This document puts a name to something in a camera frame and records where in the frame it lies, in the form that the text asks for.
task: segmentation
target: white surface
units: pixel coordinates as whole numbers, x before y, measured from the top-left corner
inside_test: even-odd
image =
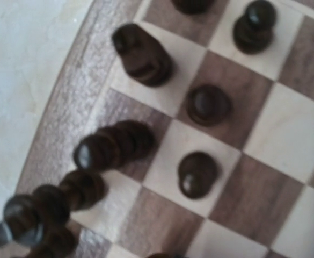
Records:
[[[314,172],[314,101],[275,84],[244,152],[306,183]]]
[[[138,258],[139,256],[123,249],[122,247],[112,244],[106,258]]]
[[[107,240],[116,242],[121,225],[132,208],[141,185],[115,170],[105,172],[103,178],[109,186],[105,199],[90,210],[72,214],[72,219]]]
[[[265,51],[256,55],[245,55],[236,48],[232,32],[236,19],[243,14],[249,2],[251,0],[229,2],[209,48],[271,80],[276,80],[300,28],[303,14],[278,1],[271,0],[278,14],[274,27],[274,40]]]
[[[314,19],[314,9],[309,8],[308,6],[301,4],[299,2],[296,2],[295,0],[279,0],[282,4],[293,8],[295,10],[297,10],[298,12],[301,12],[303,14],[305,14],[308,17],[311,17],[312,19]]]
[[[265,246],[206,220],[191,244],[187,257],[264,258],[267,251]]]
[[[178,187],[178,164],[187,154],[202,151],[212,156],[221,166],[220,178],[211,192],[199,200],[185,197]],[[228,177],[240,157],[240,151],[188,125],[174,120],[147,173],[144,185],[165,198],[207,217],[222,192]]]
[[[91,0],[0,0],[0,216]]]
[[[290,258],[314,258],[314,189],[306,187],[273,249]]]
[[[140,25],[158,39],[173,58],[172,78],[160,88],[148,88],[131,80],[125,73],[121,61],[117,59],[111,69],[113,76],[108,81],[113,89],[174,117],[195,77],[206,49],[155,25],[145,22]]]

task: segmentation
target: chess piece base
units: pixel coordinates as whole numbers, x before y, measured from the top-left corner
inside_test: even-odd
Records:
[[[273,41],[272,30],[255,32],[247,27],[245,17],[240,17],[234,25],[233,40],[236,47],[247,55],[258,54],[269,47]]]
[[[172,0],[176,9],[187,15],[204,13],[210,8],[213,2],[213,0]]]

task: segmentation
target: chess pawn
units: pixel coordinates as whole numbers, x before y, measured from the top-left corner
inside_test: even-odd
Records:
[[[50,228],[65,225],[71,211],[85,210],[104,198],[105,183],[92,171],[68,173],[58,187],[41,185],[31,195],[15,195],[4,207],[0,247],[11,241],[34,247]]]
[[[186,110],[195,123],[213,126],[222,122],[231,113],[232,104],[230,98],[220,88],[205,84],[188,93]]]
[[[74,161],[79,169],[104,171],[118,168],[146,157],[154,143],[147,125],[132,120],[121,121],[84,138],[75,148]]]
[[[218,166],[206,153],[190,153],[182,159],[178,177],[181,192],[190,199],[199,199],[210,192],[218,178]]]
[[[176,9],[187,15],[197,15],[206,12],[214,0],[171,0]]]
[[[126,24],[112,35],[126,73],[148,87],[165,83],[172,75],[172,60],[164,47],[136,24]]]
[[[65,227],[50,232],[25,258],[65,258],[77,247],[75,236]]]
[[[256,0],[250,3],[234,25],[233,39],[237,48],[245,54],[265,50],[272,42],[275,23],[276,10],[270,2]]]

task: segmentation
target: chess piece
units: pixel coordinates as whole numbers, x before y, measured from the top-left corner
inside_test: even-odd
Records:
[[[234,25],[233,39],[237,48],[245,54],[265,50],[272,42],[275,23],[275,7],[266,0],[253,1]]]
[[[176,9],[187,15],[197,15],[206,12],[214,0],[171,0]]]
[[[129,161],[146,157],[154,146],[154,136],[147,125],[121,121],[84,138],[74,151],[79,169],[104,171]]]
[[[49,232],[46,239],[24,258],[65,258],[77,247],[77,239],[65,227]]]
[[[222,122],[231,113],[232,104],[220,88],[205,84],[188,93],[186,110],[195,123],[213,126]]]
[[[68,173],[58,187],[42,185],[31,195],[15,195],[4,208],[0,247],[11,241],[38,245],[49,228],[64,225],[71,211],[89,209],[105,195],[105,183],[93,171]]]
[[[157,87],[172,75],[172,60],[164,47],[136,24],[126,24],[112,35],[126,73],[134,80]]]
[[[207,195],[218,178],[218,166],[206,153],[194,152],[182,159],[178,167],[179,188],[190,199]]]

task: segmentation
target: chessboard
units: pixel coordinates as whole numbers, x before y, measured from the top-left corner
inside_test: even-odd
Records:
[[[106,198],[72,215],[82,227],[73,257],[314,258],[314,1],[271,0],[274,40],[256,55],[241,53],[232,40],[250,0],[216,0],[197,16],[169,0],[124,2],[95,0],[90,7],[18,192],[74,169],[72,149],[84,135],[138,120],[152,128],[158,147],[147,159],[103,173]],[[132,21],[174,61],[160,88],[129,78],[112,49],[113,30]],[[204,83],[233,103],[231,116],[212,127],[185,111],[187,92]],[[186,198],[177,179],[179,162],[194,151],[221,167],[199,200]]]

